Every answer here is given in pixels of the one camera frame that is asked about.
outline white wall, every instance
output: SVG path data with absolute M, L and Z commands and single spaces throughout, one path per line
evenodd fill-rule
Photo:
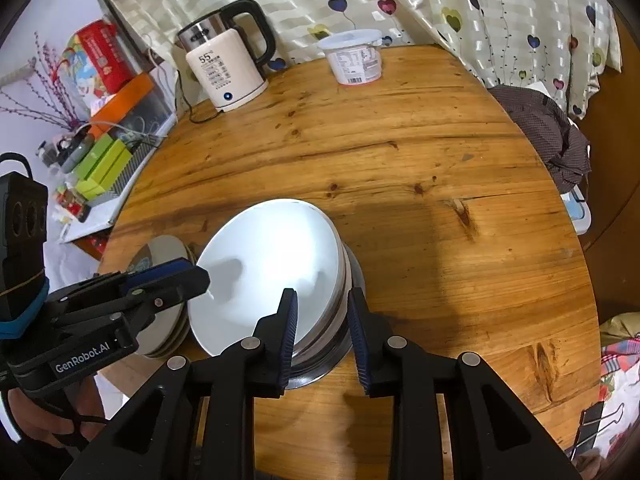
M 32 0 L 0 48 L 0 75 L 16 70 L 35 56 L 34 32 L 38 32 L 41 42 L 47 41 L 60 53 L 73 33 L 101 16 L 96 0 Z M 25 105 L 45 109 L 22 82 L 5 86 L 4 90 Z M 5 102 L 0 96 L 0 103 Z M 47 183 L 47 168 L 36 158 L 35 150 L 43 140 L 58 133 L 60 129 L 53 124 L 0 112 L 0 153 L 26 156 L 34 178 L 43 184 Z M 4 162 L 0 174 L 20 168 L 20 164 Z

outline wooden table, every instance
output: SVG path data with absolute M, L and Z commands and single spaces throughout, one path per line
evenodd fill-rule
M 124 269 L 161 234 L 199 254 L 248 206 L 307 200 L 358 257 L 372 311 L 429 352 L 481 354 L 567 447 L 596 401 L 600 360 L 589 275 L 558 191 L 448 53 L 391 48 L 383 60 L 383 78 L 366 86 L 338 85 L 316 60 L 209 123 L 182 120 L 137 182 L 100 270 Z M 181 351 L 204 357 L 193 339 Z M 131 393 L 159 364 L 132 357 L 106 373 Z M 257 466 L 292 480 L 384 479 L 390 418 L 391 400 L 364 397 L 350 354 L 321 381 L 256 401 Z

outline stack of plates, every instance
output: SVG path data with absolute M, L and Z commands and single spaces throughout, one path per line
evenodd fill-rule
M 151 240 L 133 258 L 127 272 L 140 272 L 153 266 L 187 258 L 195 261 L 191 251 L 174 236 L 163 235 Z M 137 354 L 164 358 L 175 352 L 189 333 L 189 316 L 184 303 L 156 314 L 155 321 L 138 334 Z
M 278 309 L 284 288 L 298 293 L 290 388 L 330 371 L 351 347 L 347 295 L 362 272 L 329 218 L 300 200 L 271 200 L 235 216 L 198 260 L 209 290 L 189 302 L 193 333 L 210 355 L 250 336 Z

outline kettle handle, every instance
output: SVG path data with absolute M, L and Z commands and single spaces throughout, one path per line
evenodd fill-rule
M 236 24 L 234 18 L 238 14 L 250 14 L 255 23 L 258 25 L 262 36 L 264 37 L 267 48 L 264 53 L 256 59 L 255 54 L 251 46 L 249 45 L 246 34 L 242 27 Z M 267 21 L 267 17 L 264 15 L 262 8 L 260 5 L 254 0 L 236 0 L 231 2 L 230 4 L 222 7 L 219 12 L 220 20 L 225 25 L 226 28 L 234 28 L 240 34 L 242 41 L 244 41 L 244 45 L 246 46 L 249 54 L 254 60 L 255 65 L 258 69 L 264 65 L 268 60 L 273 57 L 273 54 L 276 52 L 276 38 L 273 35 L 273 31 L 271 30 L 271 26 Z

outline electric kettle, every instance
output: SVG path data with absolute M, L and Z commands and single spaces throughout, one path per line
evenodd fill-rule
M 250 14 L 265 39 L 266 50 L 260 57 L 235 22 L 239 14 Z M 262 66 L 273 57 L 276 40 L 257 2 L 231 2 L 187 25 L 178 32 L 178 39 L 187 51 L 187 63 L 217 110 L 238 108 L 267 88 Z

